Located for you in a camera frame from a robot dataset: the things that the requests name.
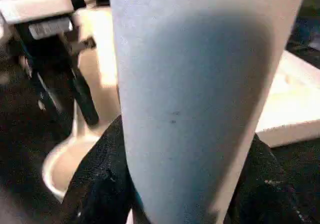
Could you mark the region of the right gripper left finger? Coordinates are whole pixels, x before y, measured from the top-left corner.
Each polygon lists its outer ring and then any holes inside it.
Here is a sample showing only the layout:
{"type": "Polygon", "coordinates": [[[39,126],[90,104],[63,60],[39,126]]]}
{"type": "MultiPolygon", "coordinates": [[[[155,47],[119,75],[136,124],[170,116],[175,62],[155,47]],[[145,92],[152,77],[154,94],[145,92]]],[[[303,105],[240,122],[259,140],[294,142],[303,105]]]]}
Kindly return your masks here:
{"type": "Polygon", "coordinates": [[[78,165],[62,201],[63,224],[125,224],[133,203],[122,117],[78,165]]]}

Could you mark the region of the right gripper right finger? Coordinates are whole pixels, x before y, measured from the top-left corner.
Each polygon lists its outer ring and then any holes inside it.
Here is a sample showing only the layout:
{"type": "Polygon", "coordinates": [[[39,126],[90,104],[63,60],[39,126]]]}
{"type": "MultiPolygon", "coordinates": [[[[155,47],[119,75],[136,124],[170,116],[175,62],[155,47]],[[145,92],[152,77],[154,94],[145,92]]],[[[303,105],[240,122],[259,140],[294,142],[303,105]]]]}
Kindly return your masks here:
{"type": "Polygon", "coordinates": [[[254,135],[228,207],[231,224],[317,224],[271,148],[254,135]]]}

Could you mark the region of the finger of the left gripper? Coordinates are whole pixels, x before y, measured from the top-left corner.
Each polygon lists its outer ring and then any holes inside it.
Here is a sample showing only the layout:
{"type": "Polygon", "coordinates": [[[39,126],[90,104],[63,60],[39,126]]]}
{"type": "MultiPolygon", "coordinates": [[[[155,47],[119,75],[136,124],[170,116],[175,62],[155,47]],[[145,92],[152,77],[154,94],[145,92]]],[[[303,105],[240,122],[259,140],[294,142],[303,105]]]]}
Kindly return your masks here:
{"type": "Polygon", "coordinates": [[[70,69],[70,89],[87,125],[90,127],[97,125],[99,115],[92,99],[90,87],[80,69],[76,66],[70,69]]]}

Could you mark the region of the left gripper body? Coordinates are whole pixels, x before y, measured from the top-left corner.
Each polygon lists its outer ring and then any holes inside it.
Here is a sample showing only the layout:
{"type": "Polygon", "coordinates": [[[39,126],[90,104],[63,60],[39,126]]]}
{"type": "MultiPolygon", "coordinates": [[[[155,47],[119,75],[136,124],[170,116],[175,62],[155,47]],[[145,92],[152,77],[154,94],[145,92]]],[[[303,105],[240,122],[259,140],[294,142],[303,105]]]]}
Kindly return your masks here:
{"type": "Polygon", "coordinates": [[[70,15],[56,15],[14,25],[25,71],[47,110],[63,109],[55,92],[48,88],[42,76],[50,69],[66,74],[73,97],[78,103],[81,102],[81,73],[73,64],[79,53],[72,50],[66,38],[66,34],[73,33],[75,27],[70,15]]]}

